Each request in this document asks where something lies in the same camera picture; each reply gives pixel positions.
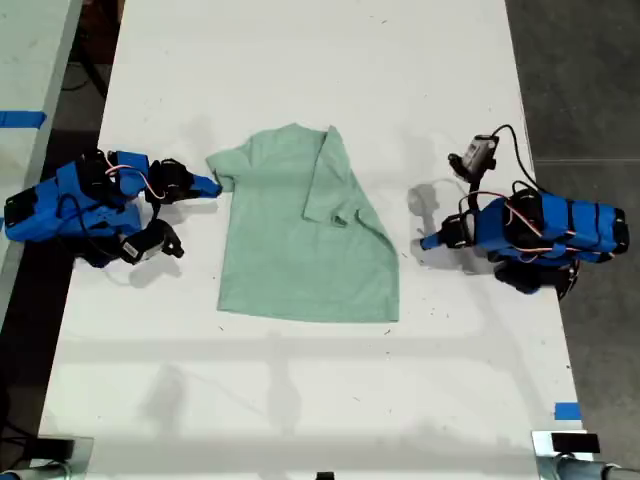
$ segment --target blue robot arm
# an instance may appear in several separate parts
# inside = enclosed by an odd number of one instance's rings
[[[574,201],[540,188],[522,168],[537,189],[514,182],[511,197],[479,190],[480,181],[494,169],[497,133],[508,128],[516,145],[516,158],[522,167],[515,132],[504,125],[491,135],[474,138],[467,153],[449,156],[455,172],[471,184],[469,209],[459,209],[442,223],[440,231],[423,238],[424,250],[445,244],[449,248],[478,246],[490,261],[500,263],[496,277],[524,293],[542,285],[556,287],[562,298],[575,284],[580,261],[602,263],[629,248],[629,230],[622,210],[603,203]],[[516,191],[516,184],[525,188]],[[496,198],[480,209],[477,196]]]
[[[143,191],[154,210],[144,229],[138,208],[131,203]],[[173,159],[156,160],[149,166],[146,155],[118,151],[105,156],[97,150],[9,198],[4,209],[5,230],[11,240],[19,242],[74,239],[68,243],[78,246],[82,256],[95,254],[96,258],[87,258],[95,266],[115,258],[137,263],[146,252],[157,249],[179,257],[183,251],[178,237],[157,218],[160,206],[190,198],[215,198],[221,191],[220,185],[193,175]]]

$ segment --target table surface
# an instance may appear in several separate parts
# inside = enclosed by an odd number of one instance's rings
[[[47,114],[39,130],[0,128],[0,204],[42,172],[53,115],[82,0],[0,2],[0,110]],[[0,328],[22,245],[0,235]]]
[[[531,430],[575,401],[555,293],[471,251],[416,251],[467,186],[447,154],[512,123],[502,0],[130,0],[103,149],[204,158],[292,122],[335,125],[400,260],[400,322],[216,311],[231,195],[163,209],[185,256],[77,262],[42,434],[95,438],[90,478],[537,478]],[[483,187],[522,178],[505,137]]]

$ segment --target black cable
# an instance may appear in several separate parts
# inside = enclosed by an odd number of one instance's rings
[[[9,420],[5,420],[4,422],[6,427],[9,427],[11,430],[14,430],[18,433],[20,433],[21,435],[24,435],[25,437],[33,437],[34,435],[27,432],[26,430],[23,430],[22,428],[16,426],[13,422],[10,422]]]
[[[80,222],[80,228],[82,228],[82,232],[84,233],[87,242],[89,242],[93,248],[98,250],[103,255],[106,255],[107,257],[111,257],[112,260],[114,260],[116,258],[120,258],[120,255],[116,255],[115,253],[112,253],[112,252],[107,252],[102,247],[100,247],[100,245],[98,245],[96,242],[94,242],[91,239],[91,235],[89,234],[89,231],[87,230],[87,227],[84,224],[84,219],[82,218],[82,209],[80,208],[80,203],[78,203],[78,199],[76,197],[74,197],[73,195],[71,195],[70,193],[63,194],[60,197],[60,199],[58,200],[58,207],[56,209],[56,216],[58,218],[60,218],[60,212],[62,210],[62,205],[64,204],[64,201],[67,198],[70,199],[73,202],[73,204],[75,205],[75,207],[76,207],[76,215],[78,217],[78,221]]]
[[[529,175],[529,172],[527,172],[527,170],[524,168],[524,165],[522,164],[522,159],[520,158],[520,148],[518,147],[518,137],[516,136],[516,131],[513,129],[511,125],[509,125],[508,123],[505,123],[504,125],[500,125],[498,128],[496,128],[493,131],[491,136],[495,137],[498,133],[500,133],[500,131],[504,130],[505,128],[511,132],[511,136],[513,137],[513,148],[516,152],[516,160],[518,160],[518,165],[520,165],[520,170],[522,170],[522,173],[524,173],[524,176],[527,177],[527,180],[529,180],[531,184],[534,185],[538,190],[540,190],[543,193],[549,193],[546,189],[538,185],[536,181],[531,177],[531,175]]]
[[[522,185],[524,186],[524,188],[529,188],[533,190],[533,187],[529,185],[527,182],[523,182],[522,180],[516,180],[511,184],[511,191],[513,192],[514,195],[517,193],[516,185]]]
[[[79,68],[82,68],[82,65],[77,64],[77,63],[69,63],[67,65],[67,68],[68,67],[79,67]],[[62,90],[63,92],[75,92],[77,90],[80,90],[81,88],[86,87],[89,84],[90,81],[91,80],[89,79],[89,77],[87,77],[83,82],[80,82],[78,85],[74,85],[73,87],[65,87],[64,85],[62,85],[60,90]]]
[[[81,88],[86,87],[87,85],[89,85],[89,79],[86,79],[84,82],[78,84],[78,85],[74,85],[73,87],[63,87],[60,90],[62,90],[63,92],[76,92],[78,90],[80,90]]]

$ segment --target green t-shirt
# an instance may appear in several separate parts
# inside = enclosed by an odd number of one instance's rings
[[[207,163],[233,192],[218,310],[398,321],[398,259],[340,134],[266,130]]]

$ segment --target gray floor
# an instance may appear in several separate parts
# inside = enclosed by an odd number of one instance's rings
[[[640,228],[640,0],[507,4],[540,183],[625,209],[633,235]],[[72,67],[65,85],[82,75]],[[92,85],[64,92],[55,127],[97,130],[102,108]],[[585,424],[600,434],[607,460],[636,467],[639,268],[633,248],[609,264],[585,265],[561,304]]]

